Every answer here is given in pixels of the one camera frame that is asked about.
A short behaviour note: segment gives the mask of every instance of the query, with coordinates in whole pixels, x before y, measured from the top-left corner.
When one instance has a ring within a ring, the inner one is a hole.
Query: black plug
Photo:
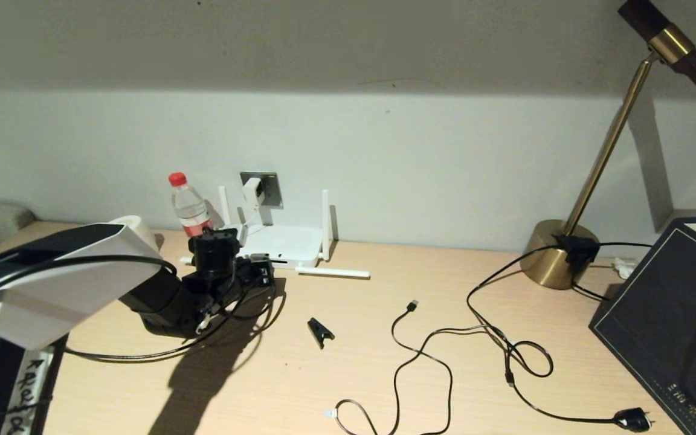
[[[614,414],[614,424],[631,432],[646,432],[651,428],[651,421],[641,408],[619,411]]]

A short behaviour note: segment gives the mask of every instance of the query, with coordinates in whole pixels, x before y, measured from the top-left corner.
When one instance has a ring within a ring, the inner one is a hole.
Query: white label
[[[39,402],[42,387],[47,379],[47,371],[53,362],[53,349],[26,350],[20,361],[18,377],[12,388],[8,410],[26,407]],[[37,408],[28,408],[5,416],[0,435],[30,435]]]

